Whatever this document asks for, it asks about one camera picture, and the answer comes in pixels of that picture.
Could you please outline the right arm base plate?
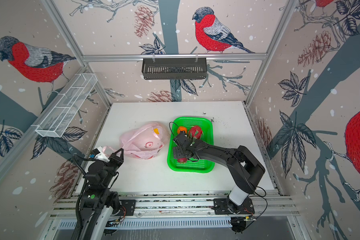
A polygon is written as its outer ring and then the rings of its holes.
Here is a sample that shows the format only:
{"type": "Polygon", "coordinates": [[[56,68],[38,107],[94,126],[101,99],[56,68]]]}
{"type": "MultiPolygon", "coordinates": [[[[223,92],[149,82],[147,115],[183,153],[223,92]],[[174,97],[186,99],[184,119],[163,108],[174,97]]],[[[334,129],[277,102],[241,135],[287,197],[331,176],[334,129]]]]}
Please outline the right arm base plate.
{"type": "Polygon", "coordinates": [[[212,210],[216,215],[254,215],[255,210],[250,198],[246,198],[241,205],[236,205],[229,198],[214,199],[212,210]]]}

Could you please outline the green plastic basket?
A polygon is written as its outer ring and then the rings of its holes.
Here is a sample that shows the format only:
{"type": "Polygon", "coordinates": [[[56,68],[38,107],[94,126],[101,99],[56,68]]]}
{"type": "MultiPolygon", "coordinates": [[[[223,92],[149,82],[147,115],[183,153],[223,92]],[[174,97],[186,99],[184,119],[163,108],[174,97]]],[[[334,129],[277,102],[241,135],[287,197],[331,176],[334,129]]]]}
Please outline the green plastic basket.
{"type": "Polygon", "coordinates": [[[169,143],[169,150],[167,156],[167,164],[169,168],[176,172],[189,172],[189,173],[201,173],[206,174],[213,170],[215,163],[202,159],[201,154],[194,154],[194,150],[201,144],[204,145],[213,145],[214,144],[214,130],[213,124],[210,120],[205,118],[197,118],[197,117],[179,117],[172,122],[171,130],[170,130],[171,138],[169,143]],[[187,150],[191,151],[194,155],[194,158],[198,159],[197,161],[188,161],[185,164],[177,163],[177,160],[173,155],[173,147],[176,144],[173,142],[174,137],[178,135],[177,129],[179,126],[184,126],[188,129],[192,126],[200,126],[203,131],[203,135],[200,140],[196,140],[193,145],[187,147],[187,150]]]}

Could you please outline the aluminium rail frame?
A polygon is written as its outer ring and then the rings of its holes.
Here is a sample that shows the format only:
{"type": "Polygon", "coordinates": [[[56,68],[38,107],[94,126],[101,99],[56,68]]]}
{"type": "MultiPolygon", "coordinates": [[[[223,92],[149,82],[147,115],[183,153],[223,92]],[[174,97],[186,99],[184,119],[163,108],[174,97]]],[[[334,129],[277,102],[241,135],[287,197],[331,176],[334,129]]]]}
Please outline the aluminium rail frame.
{"type": "Polygon", "coordinates": [[[251,197],[254,215],[216,215],[211,209],[214,199],[225,199],[226,195],[147,195],[121,196],[120,200],[136,200],[133,216],[112,215],[106,225],[107,231],[173,229],[173,228],[214,228],[228,227],[242,223],[250,224],[264,217],[299,216],[289,197],[269,194],[264,198],[251,197]]]}

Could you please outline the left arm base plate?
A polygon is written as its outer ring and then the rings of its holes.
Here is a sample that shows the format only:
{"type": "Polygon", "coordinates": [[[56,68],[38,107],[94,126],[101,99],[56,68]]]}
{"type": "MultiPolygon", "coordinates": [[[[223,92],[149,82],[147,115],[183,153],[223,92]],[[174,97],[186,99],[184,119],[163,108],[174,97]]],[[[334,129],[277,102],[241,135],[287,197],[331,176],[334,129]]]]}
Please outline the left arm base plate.
{"type": "Polygon", "coordinates": [[[130,217],[134,215],[136,200],[120,200],[120,210],[117,216],[130,217]]]}

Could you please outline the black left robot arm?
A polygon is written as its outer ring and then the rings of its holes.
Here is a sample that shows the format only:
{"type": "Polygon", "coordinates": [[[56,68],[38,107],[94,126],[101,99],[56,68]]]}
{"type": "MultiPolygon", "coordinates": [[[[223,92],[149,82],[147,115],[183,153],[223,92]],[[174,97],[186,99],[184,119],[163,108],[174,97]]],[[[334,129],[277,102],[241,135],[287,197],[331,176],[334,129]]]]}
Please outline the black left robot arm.
{"type": "Polygon", "coordinates": [[[101,151],[94,149],[87,159],[78,155],[72,157],[76,165],[78,161],[92,162],[87,171],[78,165],[84,185],[76,201],[77,223],[72,240],[100,240],[110,216],[121,214],[122,221],[127,215],[119,194],[110,190],[119,176],[118,169],[124,163],[124,149],[111,153],[106,157],[107,161],[97,159],[101,154],[101,151]]]}

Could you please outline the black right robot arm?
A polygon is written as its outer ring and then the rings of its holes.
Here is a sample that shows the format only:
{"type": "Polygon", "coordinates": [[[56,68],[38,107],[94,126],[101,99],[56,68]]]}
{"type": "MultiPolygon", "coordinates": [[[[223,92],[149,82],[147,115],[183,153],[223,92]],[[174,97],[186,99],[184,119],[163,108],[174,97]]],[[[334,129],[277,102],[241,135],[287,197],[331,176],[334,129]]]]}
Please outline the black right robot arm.
{"type": "Polygon", "coordinates": [[[259,160],[245,146],[222,148],[210,145],[200,139],[192,140],[185,132],[173,138],[175,159],[207,160],[228,168],[234,182],[229,194],[229,203],[241,206],[254,194],[266,170],[259,160]]]}

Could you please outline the red dragon fruit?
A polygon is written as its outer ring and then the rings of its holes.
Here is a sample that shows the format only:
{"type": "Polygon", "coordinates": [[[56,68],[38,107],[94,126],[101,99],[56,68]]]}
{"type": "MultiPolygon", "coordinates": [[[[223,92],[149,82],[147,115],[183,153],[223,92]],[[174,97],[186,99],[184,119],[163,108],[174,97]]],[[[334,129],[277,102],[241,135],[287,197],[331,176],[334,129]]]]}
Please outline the red dragon fruit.
{"type": "Polygon", "coordinates": [[[189,159],[187,158],[180,158],[180,159],[177,159],[177,163],[179,164],[185,164],[189,161],[189,159]]]}
{"type": "Polygon", "coordinates": [[[203,135],[202,128],[198,125],[192,126],[188,131],[188,136],[192,141],[200,140],[202,135],[203,135]]]}

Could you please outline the orange fruit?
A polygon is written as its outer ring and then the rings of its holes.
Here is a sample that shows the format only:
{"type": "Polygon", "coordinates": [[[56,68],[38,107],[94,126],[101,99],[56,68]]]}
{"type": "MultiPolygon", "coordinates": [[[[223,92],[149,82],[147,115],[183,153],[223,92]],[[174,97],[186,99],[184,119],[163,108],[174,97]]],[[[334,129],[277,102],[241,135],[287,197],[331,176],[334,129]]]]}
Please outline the orange fruit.
{"type": "Polygon", "coordinates": [[[184,132],[185,134],[188,133],[188,129],[184,126],[179,126],[177,129],[177,133],[180,134],[181,132],[184,132]]]}

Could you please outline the black hanging wall basket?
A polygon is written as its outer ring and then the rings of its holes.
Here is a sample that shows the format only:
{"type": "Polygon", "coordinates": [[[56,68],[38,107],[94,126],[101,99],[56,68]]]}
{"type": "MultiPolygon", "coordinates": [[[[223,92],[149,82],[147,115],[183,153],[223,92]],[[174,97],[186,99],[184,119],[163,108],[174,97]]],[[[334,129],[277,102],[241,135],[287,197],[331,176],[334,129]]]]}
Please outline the black hanging wall basket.
{"type": "Polygon", "coordinates": [[[206,58],[144,59],[145,80],[202,80],[207,77],[206,58]]]}

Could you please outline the pink plastic fruit bag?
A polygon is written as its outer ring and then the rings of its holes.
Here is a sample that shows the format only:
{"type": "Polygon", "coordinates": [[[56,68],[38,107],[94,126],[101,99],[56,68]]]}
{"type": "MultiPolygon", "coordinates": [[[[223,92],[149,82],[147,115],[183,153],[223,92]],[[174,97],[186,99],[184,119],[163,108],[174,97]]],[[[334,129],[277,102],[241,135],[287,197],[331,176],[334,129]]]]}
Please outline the pink plastic fruit bag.
{"type": "Polygon", "coordinates": [[[123,133],[119,137],[124,157],[149,160],[155,158],[161,149],[168,145],[170,133],[162,123],[151,122],[138,129],[123,133]]]}

